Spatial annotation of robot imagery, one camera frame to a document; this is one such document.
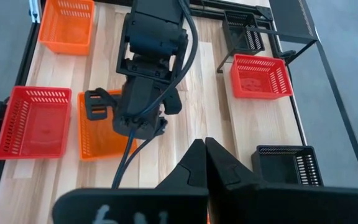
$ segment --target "orange basket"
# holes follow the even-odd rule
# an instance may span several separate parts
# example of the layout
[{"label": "orange basket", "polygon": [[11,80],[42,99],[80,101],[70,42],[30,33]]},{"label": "orange basket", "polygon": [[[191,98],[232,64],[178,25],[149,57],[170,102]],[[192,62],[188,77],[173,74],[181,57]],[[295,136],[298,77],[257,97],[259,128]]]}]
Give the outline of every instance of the orange basket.
[{"label": "orange basket", "polygon": [[39,42],[55,53],[88,55],[93,11],[94,2],[90,0],[48,0]]},{"label": "orange basket", "polygon": [[[110,94],[121,94],[121,90],[110,90]],[[108,117],[103,120],[90,121],[86,117],[85,93],[78,94],[78,143],[80,158],[93,161],[109,157],[121,156],[127,145],[128,137],[112,130],[112,110],[108,108]],[[136,141],[131,151],[136,149]]]}]

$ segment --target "wire basket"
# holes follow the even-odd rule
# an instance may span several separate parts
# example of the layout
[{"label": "wire basket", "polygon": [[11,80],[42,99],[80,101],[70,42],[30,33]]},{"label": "wire basket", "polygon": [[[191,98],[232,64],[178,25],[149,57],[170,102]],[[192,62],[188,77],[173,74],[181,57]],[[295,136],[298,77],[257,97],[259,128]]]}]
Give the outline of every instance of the wire basket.
[{"label": "wire basket", "polygon": [[257,146],[252,168],[267,182],[323,186],[311,146]]},{"label": "wire basket", "polygon": [[63,155],[71,90],[15,86],[0,133],[1,159],[50,159]]},{"label": "wire basket", "polygon": [[39,41],[55,53],[88,55],[93,14],[90,0],[48,0]]},{"label": "wire basket", "polygon": [[252,13],[225,11],[222,26],[228,50],[235,49],[234,52],[237,54],[248,55],[255,55],[265,50],[260,33],[247,30],[241,37],[244,27],[257,28]]},{"label": "wire basket", "polygon": [[[112,94],[121,94],[121,90],[110,90]],[[80,159],[94,161],[123,155],[128,141],[112,129],[112,109],[107,108],[107,118],[91,121],[86,116],[85,93],[78,94],[78,143]],[[132,143],[131,151],[137,148],[136,141]]]},{"label": "wire basket", "polygon": [[282,59],[235,54],[230,74],[236,98],[274,100],[293,94]]}]

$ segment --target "red basket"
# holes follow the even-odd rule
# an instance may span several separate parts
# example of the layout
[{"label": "red basket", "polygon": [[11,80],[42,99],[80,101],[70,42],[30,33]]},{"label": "red basket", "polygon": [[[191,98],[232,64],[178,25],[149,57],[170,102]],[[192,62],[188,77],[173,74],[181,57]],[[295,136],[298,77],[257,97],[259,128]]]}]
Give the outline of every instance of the red basket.
[{"label": "red basket", "polygon": [[292,96],[290,77],[281,59],[235,54],[230,74],[236,98]]},{"label": "red basket", "polygon": [[70,89],[15,86],[1,128],[0,160],[61,157],[70,110]]}]

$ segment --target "wooden surface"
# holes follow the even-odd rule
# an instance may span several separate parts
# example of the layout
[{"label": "wooden surface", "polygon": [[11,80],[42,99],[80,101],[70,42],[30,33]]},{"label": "wooden surface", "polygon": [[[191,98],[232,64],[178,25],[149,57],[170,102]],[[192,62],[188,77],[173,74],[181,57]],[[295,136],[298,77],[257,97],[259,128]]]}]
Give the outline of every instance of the wooden surface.
[{"label": "wooden surface", "polygon": [[[268,0],[241,3],[269,6]],[[36,46],[27,85],[66,87],[73,92],[67,150],[61,159],[6,161],[0,183],[0,224],[51,223],[50,209],[59,196],[81,187],[111,186],[120,157],[79,160],[76,97],[99,86],[121,88],[125,77],[115,70],[128,8],[97,3],[95,10],[89,56],[57,55],[41,44]],[[155,187],[196,138],[215,138],[248,168],[252,168],[250,155],[259,144],[301,144],[289,98],[233,98],[228,76],[231,64],[225,64],[223,74],[215,73],[227,51],[221,21],[197,18],[196,25],[200,43],[195,62],[180,85],[183,109],[178,115],[166,116],[165,134],[132,161],[121,187]],[[264,40],[267,50],[259,55],[271,57],[265,35]]]}]

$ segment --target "robotic arm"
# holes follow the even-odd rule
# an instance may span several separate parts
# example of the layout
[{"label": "robotic arm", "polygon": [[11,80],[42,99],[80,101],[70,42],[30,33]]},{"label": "robotic arm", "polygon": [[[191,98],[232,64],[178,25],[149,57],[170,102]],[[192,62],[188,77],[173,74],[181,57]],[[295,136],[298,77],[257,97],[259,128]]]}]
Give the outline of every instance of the robotic arm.
[{"label": "robotic arm", "polygon": [[[109,95],[101,88],[87,91],[86,109],[90,120],[106,119],[107,106],[114,113],[115,132],[136,139],[152,139],[163,134],[165,114],[178,114],[181,101],[175,88],[193,63],[198,36],[188,9],[188,0],[135,0],[130,14],[124,19],[117,73],[126,76],[121,95]],[[182,28],[188,21],[193,46],[183,66],[188,35]],[[126,50],[134,53],[125,58]],[[169,62],[175,57],[173,68]]]}]

